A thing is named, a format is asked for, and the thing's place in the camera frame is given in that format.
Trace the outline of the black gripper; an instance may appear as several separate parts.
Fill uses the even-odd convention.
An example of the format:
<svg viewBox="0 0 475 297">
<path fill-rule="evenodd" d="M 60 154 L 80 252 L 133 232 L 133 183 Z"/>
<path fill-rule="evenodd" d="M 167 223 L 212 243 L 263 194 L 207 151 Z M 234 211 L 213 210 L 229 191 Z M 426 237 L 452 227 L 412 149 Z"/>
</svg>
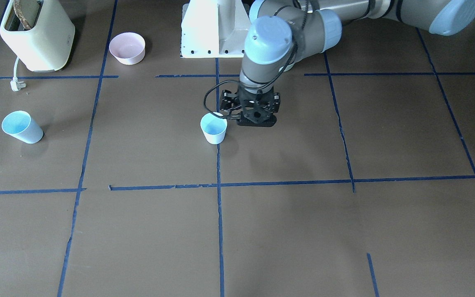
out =
<svg viewBox="0 0 475 297">
<path fill-rule="evenodd" d="M 267 92 L 249 92 L 239 87 L 236 93 L 223 90 L 220 111 L 228 113 L 223 117 L 235 120 L 239 126 L 272 127 L 277 122 L 275 113 L 279 111 L 280 94 L 273 89 Z"/>
</svg>

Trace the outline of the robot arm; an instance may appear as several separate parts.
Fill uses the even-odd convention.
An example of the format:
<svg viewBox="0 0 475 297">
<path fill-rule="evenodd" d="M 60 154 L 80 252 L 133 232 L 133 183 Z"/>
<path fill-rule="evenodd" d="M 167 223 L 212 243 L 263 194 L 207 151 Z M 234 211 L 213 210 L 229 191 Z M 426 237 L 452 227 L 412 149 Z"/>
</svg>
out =
<svg viewBox="0 0 475 297">
<path fill-rule="evenodd" d="M 240 126 L 271 127 L 280 95 L 273 90 L 283 71 L 338 44 L 343 23 L 393 19 L 431 34 L 454 35 L 475 18 L 475 0 L 257 0 L 249 9 L 236 92 L 222 91 L 219 112 Z"/>
</svg>

